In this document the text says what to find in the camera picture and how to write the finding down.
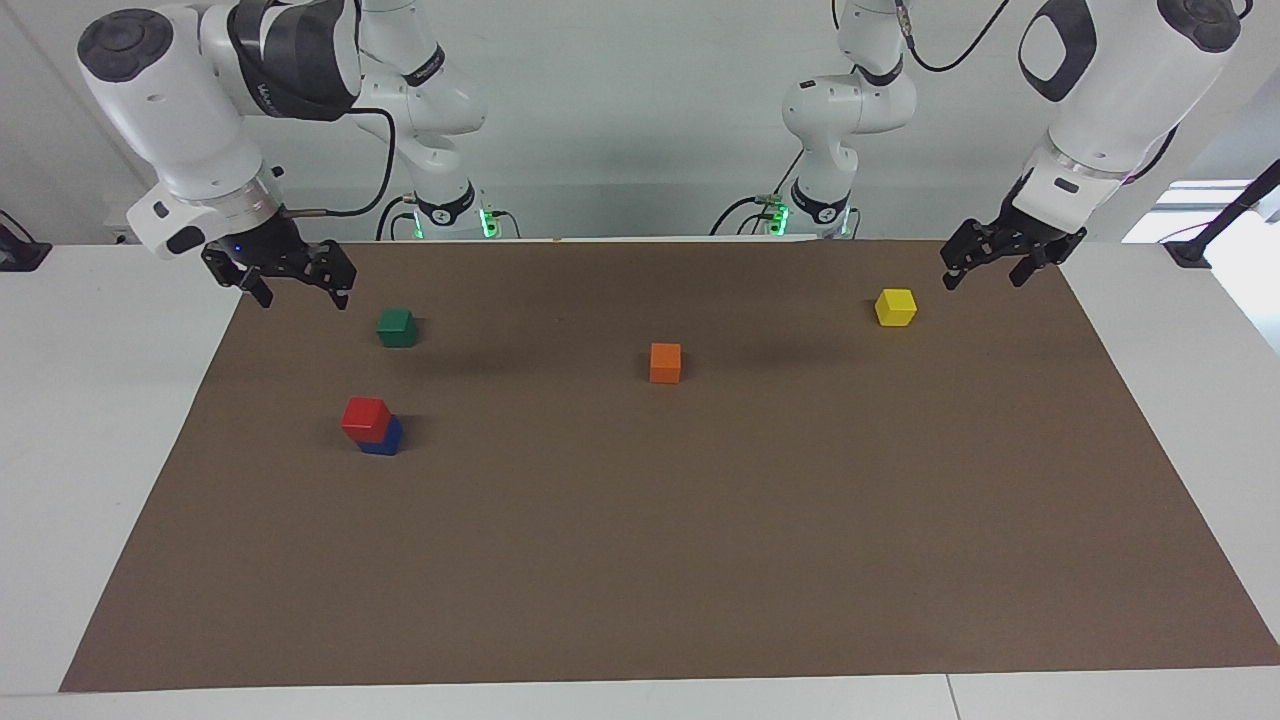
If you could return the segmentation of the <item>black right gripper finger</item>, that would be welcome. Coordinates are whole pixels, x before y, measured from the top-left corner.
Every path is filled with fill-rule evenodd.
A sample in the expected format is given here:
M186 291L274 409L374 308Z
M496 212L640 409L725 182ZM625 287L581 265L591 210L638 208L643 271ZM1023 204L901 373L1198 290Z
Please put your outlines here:
M215 243L207 243L202 249L202 261L221 287L247 293L260 307L268 309L273 305L274 293L256 266L239 266Z
M306 259L303 269L306 283L324 291L335 307L344 311L355 287L357 269L343 247L335 240L308 245Z

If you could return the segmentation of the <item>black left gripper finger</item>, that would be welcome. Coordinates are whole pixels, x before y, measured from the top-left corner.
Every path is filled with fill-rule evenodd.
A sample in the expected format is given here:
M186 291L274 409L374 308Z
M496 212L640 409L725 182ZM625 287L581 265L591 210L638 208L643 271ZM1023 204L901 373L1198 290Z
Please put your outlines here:
M943 243L940 256L945 264L943 287L955 291L965 275L989 261L989 228L979 220L965 220Z
M1033 242L1025 256L1010 270L1011 284L1021 288L1037 272L1048 265L1064 264L1087 234L1088 229L1079 229L1056 240Z

